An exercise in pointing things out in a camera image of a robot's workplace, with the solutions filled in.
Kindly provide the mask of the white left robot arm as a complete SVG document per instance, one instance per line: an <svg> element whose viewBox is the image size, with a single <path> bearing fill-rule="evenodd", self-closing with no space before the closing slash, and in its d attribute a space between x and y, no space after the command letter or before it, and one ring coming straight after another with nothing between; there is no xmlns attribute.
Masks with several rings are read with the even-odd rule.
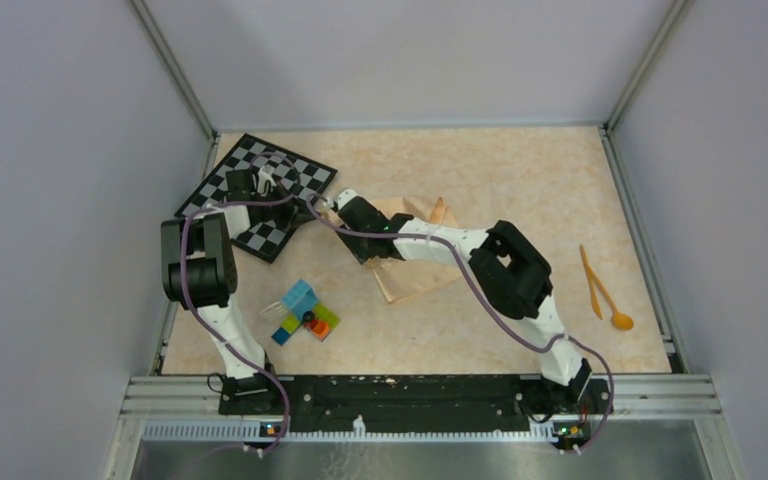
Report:
<svg viewBox="0 0 768 480"><path fill-rule="evenodd" d="M232 238L259 221L289 225L297 215L294 196L269 166L233 171L227 187L225 203L162 222L163 290L193 315L222 358L220 414L287 412L286 389L270 369L235 297L238 270Z"/></svg>

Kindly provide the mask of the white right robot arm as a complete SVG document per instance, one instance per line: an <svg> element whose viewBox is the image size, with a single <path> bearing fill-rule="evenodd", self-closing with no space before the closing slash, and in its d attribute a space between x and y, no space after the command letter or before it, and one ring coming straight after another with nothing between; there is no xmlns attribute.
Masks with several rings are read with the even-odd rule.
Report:
<svg viewBox="0 0 768 480"><path fill-rule="evenodd" d="M515 225L485 229L433 224L411 214L386 216L352 190L329 201L338 236L356 259L425 261L456 266L491 318L538 356L549 404L572 412L583 403L610 411L613 384L592 386L586 347L568 335L557 310L548 261Z"/></svg>

